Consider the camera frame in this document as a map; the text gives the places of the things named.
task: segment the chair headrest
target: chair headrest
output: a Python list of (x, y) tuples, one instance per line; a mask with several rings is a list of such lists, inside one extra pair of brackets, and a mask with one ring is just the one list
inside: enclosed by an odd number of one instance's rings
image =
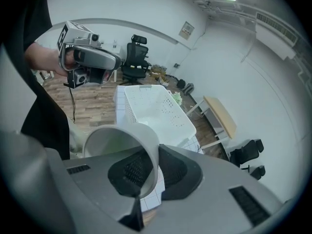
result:
[(145, 37), (141, 37), (141, 36), (137, 36), (137, 35), (133, 35), (131, 37), (131, 41), (140, 43), (140, 44), (147, 44), (147, 39)]

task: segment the basket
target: basket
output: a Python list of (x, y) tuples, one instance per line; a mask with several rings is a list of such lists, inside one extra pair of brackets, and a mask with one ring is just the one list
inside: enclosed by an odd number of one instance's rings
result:
[(124, 91), (127, 120), (151, 127), (160, 144), (182, 147), (196, 134), (190, 119), (163, 86), (127, 86)]

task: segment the table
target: table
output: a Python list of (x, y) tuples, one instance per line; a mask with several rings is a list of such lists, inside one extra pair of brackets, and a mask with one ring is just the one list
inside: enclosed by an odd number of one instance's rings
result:
[(193, 112), (204, 101), (208, 104), (208, 107), (211, 109), (215, 118), (219, 121), (220, 125), (223, 127), (224, 131), (222, 131), (221, 133), (226, 132), (227, 136), (213, 143), (202, 146), (201, 147), (202, 149), (219, 144), (229, 138), (233, 139), (235, 137), (236, 132), (236, 124), (234, 120), (232, 119), (228, 111), (225, 109), (223, 104), (217, 98), (204, 96), (203, 100), (197, 103), (190, 111), (187, 112), (186, 115), (189, 115), (191, 112)]
[[(105, 49), (109, 52), (112, 52), (115, 55), (118, 55), (121, 58), (121, 61), (124, 62), (126, 60), (126, 56), (124, 54), (124, 51), (120, 45), (116, 45), (116, 48), (113, 48), (112, 43), (104, 43), (101, 45), (102, 49)], [(117, 79), (117, 70), (114, 70), (114, 82), (116, 82)]]
[[(125, 93), (124, 88), (126, 86), (117, 86), (113, 101), (116, 106), (116, 121), (115, 123), (122, 124), (126, 120), (125, 118)], [(184, 149), (190, 150), (192, 152), (198, 152), (200, 154), (204, 154), (197, 138), (194, 136), (192, 137), (184, 146)], [(141, 203), (141, 210), (142, 212), (148, 211), (153, 209), (161, 204), (161, 193), (165, 190), (165, 183), (161, 169), (158, 167), (158, 181), (154, 188), (154, 190), (147, 195), (146, 197), (142, 198), (140, 201)]]

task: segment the person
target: person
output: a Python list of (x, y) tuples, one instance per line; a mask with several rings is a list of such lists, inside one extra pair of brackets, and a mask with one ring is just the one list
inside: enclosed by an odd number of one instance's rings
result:
[[(47, 0), (29, 0), (3, 43), (13, 64), (12, 68), (15, 67), (36, 98), (28, 113), (22, 112), (15, 116), (19, 117), (24, 113), (26, 115), (20, 131), (34, 137), (44, 147), (57, 150), (61, 159), (69, 159), (70, 137), (67, 117), (31, 72), (31, 69), (45, 70), (67, 76), (66, 71), (59, 66), (57, 50), (35, 43), (35, 40), (51, 27)], [(65, 65), (70, 68), (74, 64), (73, 51), (69, 51), (66, 54)], [(29, 100), (25, 101), (25, 105), (19, 105), (20, 110), (26, 110), (27, 102)]]

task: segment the wooden floor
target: wooden floor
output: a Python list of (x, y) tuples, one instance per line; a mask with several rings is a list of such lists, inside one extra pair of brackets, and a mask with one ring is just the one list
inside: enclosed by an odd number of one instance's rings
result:
[[(90, 132), (93, 128), (104, 125), (114, 124), (116, 119), (115, 105), (113, 96), (116, 87), (122, 82), (122, 73), (118, 71), (117, 82), (113, 82), (113, 77), (104, 85), (87, 86), (72, 89), (73, 97), (76, 104), (76, 125), (85, 133)], [(140, 81), (143, 84), (156, 84), (153, 77), (147, 76)], [(44, 89), (52, 97), (52, 99), (60, 106), (65, 114), (73, 119), (73, 108), (70, 99), (69, 89), (63, 85), (67, 83), (67, 78), (55, 75), (53, 79), (44, 82)], [(172, 93), (180, 92), (176, 87), (176, 80), (170, 78), (170, 85), (168, 87)], [(194, 106), (192, 99), (189, 96), (184, 96), (183, 99), (184, 110), (190, 110)], [(196, 127), (196, 137), (201, 146), (216, 141), (213, 131), (209, 127), (205, 118), (199, 116), (199, 110), (196, 109), (190, 116), (190, 120)], [(220, 145), (215, 145), (211, 148), (203, 150), (205, 154), (227, 159), (222, 152)]]

